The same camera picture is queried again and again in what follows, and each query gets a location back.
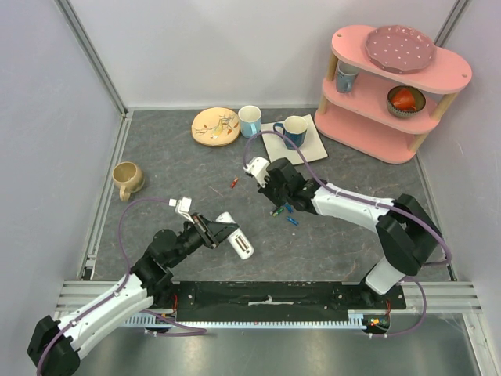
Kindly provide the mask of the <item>white remote control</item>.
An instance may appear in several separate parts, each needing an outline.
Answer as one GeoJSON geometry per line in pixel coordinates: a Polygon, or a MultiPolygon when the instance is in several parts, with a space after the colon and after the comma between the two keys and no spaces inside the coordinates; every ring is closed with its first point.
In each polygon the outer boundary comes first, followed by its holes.
{"type": "MultiPolygon", "coordinates": [[[[233,217],[227,211],[221,213],[216,221],[236,224],[233,217]]],[[[254,254],[254,247],[240,228],[229,235],[228,242],[242,260],[249,259],[254,254]]]]}

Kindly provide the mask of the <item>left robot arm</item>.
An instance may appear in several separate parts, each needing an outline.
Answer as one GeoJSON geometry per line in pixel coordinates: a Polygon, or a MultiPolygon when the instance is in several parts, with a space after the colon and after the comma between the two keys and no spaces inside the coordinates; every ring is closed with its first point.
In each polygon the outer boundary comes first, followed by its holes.
{"type": "Polygon", "coordinates": [[[160,230],[134,264],[112,288],[59,320],[40,319],[27,348],[38,375],[72,375],[81,360],[130,316],[163,308],[173,294],[172,269],[198,248],[214,249],[224,241],[233,247],[246,240],[228,213],[221,221],[192,215],[181,232],[160,230]]]}

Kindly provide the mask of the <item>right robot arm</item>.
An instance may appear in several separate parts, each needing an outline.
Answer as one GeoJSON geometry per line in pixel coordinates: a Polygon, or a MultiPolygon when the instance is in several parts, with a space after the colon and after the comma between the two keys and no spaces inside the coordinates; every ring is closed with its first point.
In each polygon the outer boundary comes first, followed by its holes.
{"type": "Polygon", "coordinates": [[[384,256],[358,290],[365,307],[378,307],[400,280],[431,264],[428,259],[442,235],[414,197],[369,197],[319,178],[305,179],[286,158],[270,162],[255,157],[245,171],[256,179],[258,192],[276,206],[289,204],[299,212],[341,219],[378,236],[384,256]]]}

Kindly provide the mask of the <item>blue battery lower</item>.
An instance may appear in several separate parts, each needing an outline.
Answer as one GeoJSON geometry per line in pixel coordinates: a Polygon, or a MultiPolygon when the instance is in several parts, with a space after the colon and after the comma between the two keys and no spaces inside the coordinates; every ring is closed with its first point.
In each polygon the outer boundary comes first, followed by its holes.
{"type": "Polygon", "coordinates": [[[290,222],[291,224],[295,225],[295,226],[298,226],[298,225],[299,225],[298,221],[296,221],[295,219],[291,218],[290,216],[287,216],[287,217],[286,217],[286,220],[287,220],[288,222],[290,222]]]}

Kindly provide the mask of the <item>dark blue mug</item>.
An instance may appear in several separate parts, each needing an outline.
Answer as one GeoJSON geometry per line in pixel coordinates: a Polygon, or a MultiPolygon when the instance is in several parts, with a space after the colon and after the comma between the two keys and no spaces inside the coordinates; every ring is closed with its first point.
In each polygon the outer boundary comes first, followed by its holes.
{"type": "Polygon", "coordinates": [[[282,134],[288,139],[284,140],[285,147],[288,150],[300,148],[308,131],[308,122],[299,116],[289,116],[282,122],[276,122],[272,129],[274,132],[282,131],[282,134]]]}

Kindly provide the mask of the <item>light blue mug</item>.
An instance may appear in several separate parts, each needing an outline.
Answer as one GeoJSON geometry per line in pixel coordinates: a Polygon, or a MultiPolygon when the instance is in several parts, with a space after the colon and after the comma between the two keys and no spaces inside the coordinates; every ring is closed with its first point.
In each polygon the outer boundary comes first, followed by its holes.
{"type": "Polygon", "coordinates": [[[240,131],[243,137],[250,138],[261,131],[261,110],[253,105],[239,109],[240,131]]]}

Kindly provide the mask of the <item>beige floral plate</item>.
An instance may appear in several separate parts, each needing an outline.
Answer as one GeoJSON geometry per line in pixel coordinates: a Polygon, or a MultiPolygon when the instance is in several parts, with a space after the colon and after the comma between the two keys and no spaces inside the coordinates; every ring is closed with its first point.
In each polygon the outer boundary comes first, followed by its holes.
{"type": "Polygon", "coordinates": [[[240,119],[235,111],[226,107],[202,110],[191,125],[193,139],[205,146],[226,146],[240,135],[240,119]]]}

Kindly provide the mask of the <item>beige mug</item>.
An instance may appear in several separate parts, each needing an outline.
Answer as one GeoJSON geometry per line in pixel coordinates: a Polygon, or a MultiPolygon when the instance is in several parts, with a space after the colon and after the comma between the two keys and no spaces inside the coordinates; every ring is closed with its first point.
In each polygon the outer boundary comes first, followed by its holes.
{"type": "Polygon", "coordinates": [[[124,161],[112,172],[114,185],[119,189],[121,201],[128,201],[133,193],[139,192],[145,183],[142,169],[133,162],[124,161]]]}

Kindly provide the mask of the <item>blue grey mug on shelf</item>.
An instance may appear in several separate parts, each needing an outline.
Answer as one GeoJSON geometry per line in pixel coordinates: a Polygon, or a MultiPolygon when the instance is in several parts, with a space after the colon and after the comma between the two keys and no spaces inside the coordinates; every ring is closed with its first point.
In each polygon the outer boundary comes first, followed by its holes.
{"type": "Polygon", "coordinates": [[[340,93],[350,93],[358,74],[359,69],[357,67],[345,62],[339,62],[335,75],[336,90],[340,93]]]}

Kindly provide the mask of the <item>pink three-tier shelf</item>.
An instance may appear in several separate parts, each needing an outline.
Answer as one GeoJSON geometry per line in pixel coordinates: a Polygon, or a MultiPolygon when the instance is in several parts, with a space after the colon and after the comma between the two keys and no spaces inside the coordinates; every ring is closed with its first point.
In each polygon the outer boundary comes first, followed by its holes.
{"type": "Polygon", "coordinates": [[[331,40],[315,124],[357,151],[406,163],[471,78],[463,57],[414,28],[342,27],[331,40]]]}

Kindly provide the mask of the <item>dark patterned bowl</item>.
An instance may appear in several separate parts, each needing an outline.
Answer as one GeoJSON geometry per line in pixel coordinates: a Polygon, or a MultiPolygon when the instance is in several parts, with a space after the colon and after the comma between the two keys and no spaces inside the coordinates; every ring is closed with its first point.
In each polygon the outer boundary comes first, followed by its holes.
{"type": "Polygon", "coordinates": [[[411,118],[421,112],[426,104],[424,94],[412,86],[395,86],[387,94],[387,110],[397,118],[411,118]]]}

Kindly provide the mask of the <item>red cup in bowl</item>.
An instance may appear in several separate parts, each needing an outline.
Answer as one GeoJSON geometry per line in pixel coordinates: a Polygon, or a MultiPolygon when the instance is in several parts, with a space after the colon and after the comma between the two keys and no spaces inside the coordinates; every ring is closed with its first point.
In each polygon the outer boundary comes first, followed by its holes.
{"type": "Polygon", "coordinates": [[[416,100],[406,88],[399,89],[391,98],[391,104],[398,110],[416,111],[416,100]]]}

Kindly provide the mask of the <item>purple dotted plate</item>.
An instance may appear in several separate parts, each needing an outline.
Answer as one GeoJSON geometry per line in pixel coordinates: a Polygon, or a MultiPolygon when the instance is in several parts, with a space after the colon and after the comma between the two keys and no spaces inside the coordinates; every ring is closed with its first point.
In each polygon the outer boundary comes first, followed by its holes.
{"type": "Polygon", "coordinates": [[[368,33],[366,55],[373,65],[394,74],[414,74],[433,61],[436,46],[422,32],[411,27],[391,25],[368,33]]]}

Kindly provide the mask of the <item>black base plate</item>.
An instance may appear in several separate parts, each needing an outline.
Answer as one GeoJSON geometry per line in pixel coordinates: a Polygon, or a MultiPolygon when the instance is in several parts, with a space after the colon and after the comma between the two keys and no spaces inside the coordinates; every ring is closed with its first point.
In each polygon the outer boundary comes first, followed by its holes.
{"type": "Polygon", "coordinates": [[[379,295],[362,283],[321,281],[181,281],[172,283],[153,300],[155,308],[177,310],[255,305],[404,310],[406,301],[400,286],[379,295]]]}

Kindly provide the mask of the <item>aluminium frame rail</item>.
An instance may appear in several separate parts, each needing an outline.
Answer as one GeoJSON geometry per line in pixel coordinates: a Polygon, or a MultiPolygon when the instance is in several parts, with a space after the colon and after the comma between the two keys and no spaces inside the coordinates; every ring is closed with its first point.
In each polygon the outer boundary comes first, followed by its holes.
{"type": "Polygon", "coordinates": [[[95,46],[92,43],[83,23],[80,20],[73,4],[68,0],[55,0],[60,12],[65,18],[78,44],[86,55],[92,69],[95,71],[99,81],[103,85],[108,96],[112,100],[114,106],[123,118],[128,114],[128,109],[124,104],[115,84],[113,83],[110,74],[104,66],[95,46]]]}

